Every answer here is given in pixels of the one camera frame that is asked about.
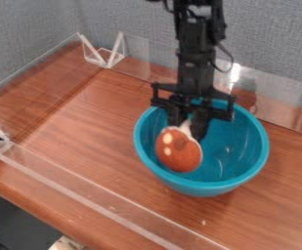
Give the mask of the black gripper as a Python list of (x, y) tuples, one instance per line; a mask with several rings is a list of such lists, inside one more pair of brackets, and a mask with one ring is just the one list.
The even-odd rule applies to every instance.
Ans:
[(222, 13), (209, 17), (193, 13), (176, 14), (178, 39), (177, 83), (152, 84), (152, 105), (168, 112), (168, 124), (180, 127), (189, 115), (192, 135), (200, 142), (208, 134), (212, 119), (232, 120), (234, 96), (218, 91), (213, 85), (216, 47), (225, 39), (226, 23)]

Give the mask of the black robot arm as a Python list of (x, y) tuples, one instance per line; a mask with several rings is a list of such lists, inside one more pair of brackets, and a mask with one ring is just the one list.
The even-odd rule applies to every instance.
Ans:
[(177, 83), (152, 84), (152, 105), (166, 111), (170, 126), (192, 118), (192, 135), (201, 141), (214, 119), (232, 121), (234, 117), (236, 97), (213, 85), (214, 72), (224, 72), (216, 64), (216, 48), (234, 60), (221, 45), (226, 30), (222, 0), (173, 0), (173, 8), (168, 0), (149, 1), (161, 2), (173, 15), (178, 40)]

